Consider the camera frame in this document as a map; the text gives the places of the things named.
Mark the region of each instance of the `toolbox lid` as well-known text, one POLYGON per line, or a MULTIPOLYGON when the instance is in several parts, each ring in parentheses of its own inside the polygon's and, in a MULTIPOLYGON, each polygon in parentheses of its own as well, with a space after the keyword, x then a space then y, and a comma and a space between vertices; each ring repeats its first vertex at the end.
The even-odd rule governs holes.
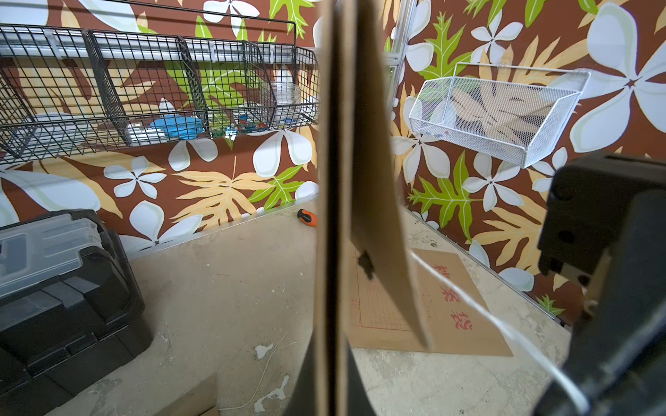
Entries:
POLYGON ((97 225, 70 214, 0 231, 0 299, 80 268, 90 246, 102 248, 97 225))

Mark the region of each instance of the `white mesh basket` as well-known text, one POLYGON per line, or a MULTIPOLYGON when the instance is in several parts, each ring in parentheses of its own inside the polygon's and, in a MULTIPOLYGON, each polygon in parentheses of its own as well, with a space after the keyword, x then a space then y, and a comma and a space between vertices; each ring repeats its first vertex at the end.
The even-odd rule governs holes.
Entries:
MULTIPOLYGON (((466 65, 500 68, 488 64, 466 65)), ((580 99, 589 73, 501 68, 564 75, 548 87, 459 76, 426 81, 410 112, 412 131, 522 168, 551 154, 580 99)))

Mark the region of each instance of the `black toolbox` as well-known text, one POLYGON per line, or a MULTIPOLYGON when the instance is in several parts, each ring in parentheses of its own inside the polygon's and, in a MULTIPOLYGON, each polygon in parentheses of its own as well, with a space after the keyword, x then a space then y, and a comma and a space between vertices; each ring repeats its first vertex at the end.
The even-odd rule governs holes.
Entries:
POLYGON ((153 340, 118 235, 92 210, 0 228, 0 415, 44 415, 153 340))

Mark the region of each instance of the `brown paper envelope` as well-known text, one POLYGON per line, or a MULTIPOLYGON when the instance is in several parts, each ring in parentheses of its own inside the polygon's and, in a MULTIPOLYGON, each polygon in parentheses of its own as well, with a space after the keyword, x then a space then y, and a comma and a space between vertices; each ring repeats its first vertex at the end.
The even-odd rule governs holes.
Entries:
MULTIPOLYGON (((460 257, 455 253, 414 249, 473 299, 488 308, 460 257)), ((425 351, 378 280, 369 280, 358 266, 350 266, 349 286, 353 347, 425 351)), ((433 352, 500 355, 511 357, 511 349, 500 331, 455 292, 418 267, 420 298, 432 336, 433 352)))

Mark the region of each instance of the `paint stain on floor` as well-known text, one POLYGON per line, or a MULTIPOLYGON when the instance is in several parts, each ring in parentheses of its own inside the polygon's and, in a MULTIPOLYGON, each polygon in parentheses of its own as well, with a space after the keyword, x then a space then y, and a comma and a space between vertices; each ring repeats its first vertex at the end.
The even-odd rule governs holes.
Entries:
POLYGON ((286 396, 284 395, 284 388, 287 386, 288 381, 289 381, 289 374, 285 374, 284 378, 282 379, 282 385, 280 386, 279 389, 272 390, 270 393, 268 393, 264 397, 261 397, 259 400, 254 402, 254 412, 261 413, 263 411, 266 411, 266 409, 264 408, 264 399, 277 399, 277 400, 286 399, 286 396))
POLYGON ((254 350, 256 351, 256 358, 262 359, 264 356, 266 356, 266 353, 271 349, 273 349, 272 342, 265 347, 263 345, 257 345, 256 347, 254 347, 254 350))

